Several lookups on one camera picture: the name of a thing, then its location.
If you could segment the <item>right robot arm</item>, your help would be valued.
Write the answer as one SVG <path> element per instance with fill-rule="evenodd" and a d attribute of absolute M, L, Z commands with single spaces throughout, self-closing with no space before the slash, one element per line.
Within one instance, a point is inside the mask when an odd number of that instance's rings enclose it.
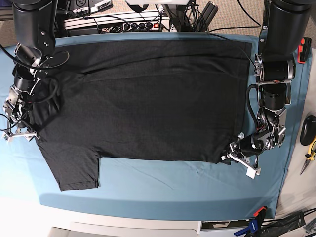
<path fill-rule="evenodd" d="M 7 119 L 2 137 L 7 142 L 16 137 L 31 141 L 39 139 L 39 135 L 29 122 L 28 113 L 34 104 L 55 96 L 59 84 L 50 73 L 63 66 L 70 55 L 67 51 L 55 53 L 56 0 L 13 0 L 11 3 L 18 44 L 13 55 L 1 47 L 15 64 L 14 83 L 2 106 L 2 116 Z"/>

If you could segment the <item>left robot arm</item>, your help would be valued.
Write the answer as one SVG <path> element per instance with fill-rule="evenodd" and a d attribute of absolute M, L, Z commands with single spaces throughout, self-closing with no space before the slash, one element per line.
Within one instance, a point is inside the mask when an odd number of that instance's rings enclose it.
<path fill-rule="evenodd" d="M 305 63 L 310 44 L 304 38 L 314 0 L 266 0 L 258 53 L 254 56 L 256 82 L 246 90 L 246 106 L 255 132 L 240 133 L 229 144 L 222 160 L 246 166 L 250 178 L 260 174 L 256 159 L 266 150 L 280 147 L 286 134 L 286 105 L 291 103 L 291 83 L 296 63 Z"/>

